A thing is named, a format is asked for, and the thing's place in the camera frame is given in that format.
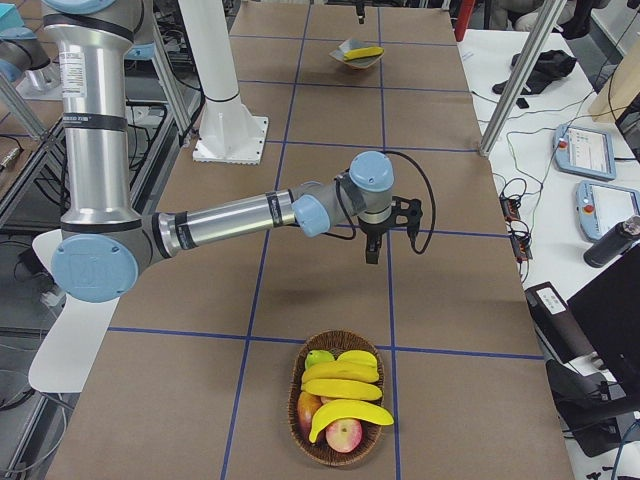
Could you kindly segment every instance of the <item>robotic arm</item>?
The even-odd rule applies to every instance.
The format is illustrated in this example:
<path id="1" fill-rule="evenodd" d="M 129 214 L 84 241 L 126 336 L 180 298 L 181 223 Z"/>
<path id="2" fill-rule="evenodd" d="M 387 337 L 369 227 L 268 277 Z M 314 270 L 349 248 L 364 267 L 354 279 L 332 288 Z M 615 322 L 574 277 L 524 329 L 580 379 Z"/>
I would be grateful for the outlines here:
<path id="1" fill-rule="evenodd" d="M 382 235 L 408 216 L 404 199 L 392 196 L 391 162 L 379 152 L 358 155 L 329 185 L 304 184 L 194 212 L 143 218 L 133 210 L 123 59 L 152 14 L 147 0 L 43 0 L 45 29 L 60 50 L 71 193 L 61 219 L 64 240 L 52 259 L 56 283 L 80 300 L 103 302 L 181 250 L 296 222 L 315 236 L 351 216 L 367 233 L 367 261 L 377 263 Z M 417 234 L 419 201 L 411 209 Z"/>
<path id="2" fill-rule="evenodd" d="M 60 83 L 35 33 L 27 27 L 8 28 L 0 32 L 0 73 L 15 82 L 25 72 L 36 90 L 47 91 Z"/>

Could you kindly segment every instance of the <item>yellow banana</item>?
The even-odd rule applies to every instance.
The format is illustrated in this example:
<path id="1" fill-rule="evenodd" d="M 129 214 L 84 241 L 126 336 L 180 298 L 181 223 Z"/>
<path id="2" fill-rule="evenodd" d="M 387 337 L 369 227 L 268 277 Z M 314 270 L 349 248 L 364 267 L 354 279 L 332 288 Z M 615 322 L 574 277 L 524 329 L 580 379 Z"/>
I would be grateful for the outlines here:
<path id="1" fill-rule="evenodd" d="M 302 391 L 320 397 L 350 398 L 354 400 L 377 400 L 382 397 L 382 390 L 375 385 L 357 380 L 336 378 L 309 380 L 302 384 Z"/>
<path id="2" fill-rule="evenodd" d="M 392 425 L 393 417 L 382 407 L 361 400 L 333 400 L 321 406 L 311 419 L 309 441 L 315 443 L 318 434 L 331 422 L 341 418 L 357 418 L 376 425 Z"/>
<path id="3" fill-rule="evenodd" d="M 378 368 L 378 359 L 376 356 L 365 350 L 347 350 L 338 356 L 338 361 L 358 363 L 360 365 Z"/>
<path id="4" fill-rule="evenodd" d="M 309 367 L 302 375 L 302 383 L 316 378 L 341 378 L 373 383 L 380 378 L 378 370 L 351 362 L 325 362 Z"/>
<path id="5" fill-rule="evenodd" d="M 375 57 L 376 55 L 382 55 L 384 48 L 382 47 L 364 47 L 354 48 L 344 54 L 344 60 L 355 60 L 356 58 Z"/>

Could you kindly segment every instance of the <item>small bowl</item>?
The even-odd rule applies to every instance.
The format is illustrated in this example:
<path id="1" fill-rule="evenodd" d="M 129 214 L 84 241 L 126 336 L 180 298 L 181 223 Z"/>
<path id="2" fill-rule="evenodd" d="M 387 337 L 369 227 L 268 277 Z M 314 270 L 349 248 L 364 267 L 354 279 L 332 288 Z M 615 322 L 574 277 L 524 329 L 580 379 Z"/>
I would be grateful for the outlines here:
<path id="1" fill-rule="evenodd" d="M 337 49 L 330 52 L 329 56 L 339 61 L 340 63 L 344 63 L 350 68 L 354 68 L 356 70 L 364 70 L 376 64 L 382 58 L 382 55 L 384 55 L 384 53 L 381 53 L 380 55 L 374 55 L 372 57 L 356 58 L 354 60 L 345 60 L 344 54 L 350 50 L 355 50 L 357 48 L 371 47 L 371 46 L 372 45 L 369 45 L 368 43 L 362 42 L 355 38 L 350 38 L 342 42 Z"/>

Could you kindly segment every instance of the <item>white table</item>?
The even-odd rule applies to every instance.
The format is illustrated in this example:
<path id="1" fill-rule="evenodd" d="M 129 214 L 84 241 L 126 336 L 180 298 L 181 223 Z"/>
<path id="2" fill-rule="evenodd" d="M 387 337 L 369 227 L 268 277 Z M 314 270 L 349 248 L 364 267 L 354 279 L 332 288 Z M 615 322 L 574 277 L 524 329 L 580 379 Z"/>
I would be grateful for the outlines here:
<path id="1" fill-rule="evenodd" d="M 459 44 L 469 89 L 487 99 L 474 95 L 474 107 L 484 130 L 495 108 L 499 96 L 492 93 L 491 87 L 509 78 L 511 72 L 511 58 L 519 53 L 526 41 L 527 34 L 521 32 L 497 32 L 488 30 L 469 30 L 463 42 Z M 543 47 L 546 50 L 564 50 L 571 54 L 571 50 L 564 38 L 559 34 L 552 34 Z M 562 123 L 567 123 L 575 117 L 587 114 L 587 109 L 596 94 L 592 92 L 591 84 L 586 75 L 576 65 L 574 71 L 565 79 L 556 81 L 548 86 L 540 95 L 526 96 L 530 108 L 521 110 L 515 107 L 505 125 L 489 161 L 493 172 L 504 176 L 507 180 L 514 177 L 524 177 L 515 168 L 514 160 L 509 152 L 507 133 L 511 131 L 534 132 L 540 128 L 555 129 Z M 576 103 L 560 112 L 536 112 L 547 109 L 562 109 Z M 590 117 L 578 118 L 572 125 L 593 128 L 609 132 L 614 141 L 614 155 L 616 158 L 632 158 L 632 152 L 613 124 L 596 123 Z M 535 135 L 510 135 L 514 146 L 518 166 L 524 172 L 538 179 L 543 179 L 549 168 L 553 153 L 553 131 L 544 130 Z M 634 161 L 616 162 L 617 179 L 610 182 L 613 185 L 640 189 L 640 165 Z M 582 259 L 582 254 L 591 243 L 585 240 L 580 232 L 575 205 L 575 191 L 583 177 L 560 172 L 551 164 L 544 190 L 539 204 L 538 196 L 527 196 L 520 208 L 521 218 L 533 228 L 533 243 L 531 252 L 533 260 L 529 262 L 529 273 L 523 282 L 528 288 L 545 281 L 551 281 L 560 295 L 565 299 L 571 297 L 582 286 L 598 275 L 602 270 L 589 267 Z M 528 191 L 535 192 L 539 185 L 529 178 Z M 520 193 L 521 182 L 514 185 L 507 193 Z M 498 192 L 502 190 L 504 182 L 496 177 Z M 593 373 L 593 366 L 587 358 L 572 362 L 584 374 Z M 576 479 L 584 479 L 592 472 L 602 472 L 602 466 L 612 466 L 616 451 L 607 452 L 598 457 L 588 458 L 574 441 L 567 441 L 567 450 L 571 457 Z M 640 476 L 640 445 L 638 442 L 627 445 L 618 468 L 619 475 Z M 601 480 L 609 480 L 609 473 L 605 472 Z"/>

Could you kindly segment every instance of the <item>water bottle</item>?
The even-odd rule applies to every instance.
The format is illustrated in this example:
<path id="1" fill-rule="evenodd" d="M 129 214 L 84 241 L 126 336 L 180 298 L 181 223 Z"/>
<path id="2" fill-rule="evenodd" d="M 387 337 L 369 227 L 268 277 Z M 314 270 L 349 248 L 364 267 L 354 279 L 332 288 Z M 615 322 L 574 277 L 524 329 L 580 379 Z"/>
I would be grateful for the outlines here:
<path id="1" fill-rule="evenodd" d="M 613 257 L 626 252 L 638 240 L 640 240 L 640 216 L 634 215 L 614 225 L 584 252 L 584 261 L 594 268 L 604 267 Z"/>

